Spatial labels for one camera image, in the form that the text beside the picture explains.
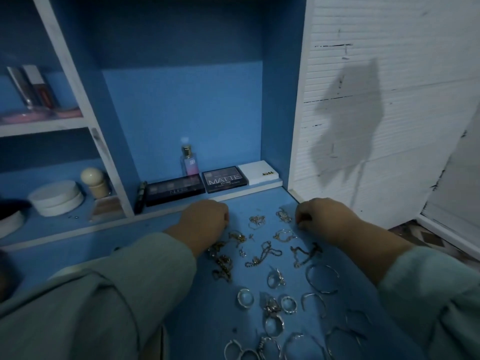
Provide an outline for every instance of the white box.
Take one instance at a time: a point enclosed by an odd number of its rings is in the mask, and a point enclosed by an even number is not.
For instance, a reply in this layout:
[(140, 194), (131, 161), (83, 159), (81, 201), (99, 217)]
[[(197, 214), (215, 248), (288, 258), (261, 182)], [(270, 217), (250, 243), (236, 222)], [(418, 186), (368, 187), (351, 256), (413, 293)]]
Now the white box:
[(279, 179), (279, 174), (265, 160), (242, 164), (238, 166), (238, 169), (248, 179), (249, 186)]

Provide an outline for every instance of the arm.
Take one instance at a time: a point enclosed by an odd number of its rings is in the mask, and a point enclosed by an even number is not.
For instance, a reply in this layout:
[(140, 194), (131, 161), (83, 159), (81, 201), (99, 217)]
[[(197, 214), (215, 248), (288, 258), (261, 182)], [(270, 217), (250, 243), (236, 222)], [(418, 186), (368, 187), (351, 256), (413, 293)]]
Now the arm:
[(301, 203), (296, 221), (352, 259), (378, 286), (388, 313), (430, 358), (480, 358), (478, 272), (364, 222), (332, 199)]
[(137, 358), (227, 223), (226, 205), (197, 202), (166, 233), (11, 298), (0, 306), (2, 358)]

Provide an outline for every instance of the pink object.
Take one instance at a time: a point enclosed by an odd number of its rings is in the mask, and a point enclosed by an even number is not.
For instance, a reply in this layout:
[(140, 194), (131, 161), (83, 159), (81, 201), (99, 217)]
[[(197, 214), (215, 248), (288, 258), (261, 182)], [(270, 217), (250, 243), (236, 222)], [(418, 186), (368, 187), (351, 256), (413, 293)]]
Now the pink object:
[(74, 108), (56, 108), (55, 114), (60, 119), (71, 119), (71, 118), (81, 118), (83, 117), (82, 112), (79, 107)]
[(32, 110), (3, 116), (2, 121), (7, 124), (24, 124), (27, 122), (47, 120), (50, 116), (50, 110)]

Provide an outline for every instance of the eyeshadow palette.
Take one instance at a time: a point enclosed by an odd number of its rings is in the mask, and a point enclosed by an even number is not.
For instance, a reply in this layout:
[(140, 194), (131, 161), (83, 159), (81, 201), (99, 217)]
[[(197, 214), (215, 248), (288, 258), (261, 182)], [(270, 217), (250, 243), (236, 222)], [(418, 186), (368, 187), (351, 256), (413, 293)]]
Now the eyeshadow palette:
[(247, 179), (236, 166), (203, 172), (203, 181), (208, 193), (229, 190), (248, 184)]
[(200, 175), (195, 174), (150, 183), (147, 185), (145, 192), (145, 205), (150, 207), (205, 193), (205, 187)]

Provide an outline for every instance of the sleeve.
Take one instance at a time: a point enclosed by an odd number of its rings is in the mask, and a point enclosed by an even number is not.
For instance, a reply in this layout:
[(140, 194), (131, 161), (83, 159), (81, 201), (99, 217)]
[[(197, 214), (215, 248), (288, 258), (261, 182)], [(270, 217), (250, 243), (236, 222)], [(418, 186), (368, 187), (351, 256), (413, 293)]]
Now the sleeve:
[(480, 273), (417, 247), (395, 261), (378, 290), (387, 312), (431, 359), (480, 359)]
[(0, 306), (2, 359), (136, 359), (187, 294), (196, 261), (163, 233)]

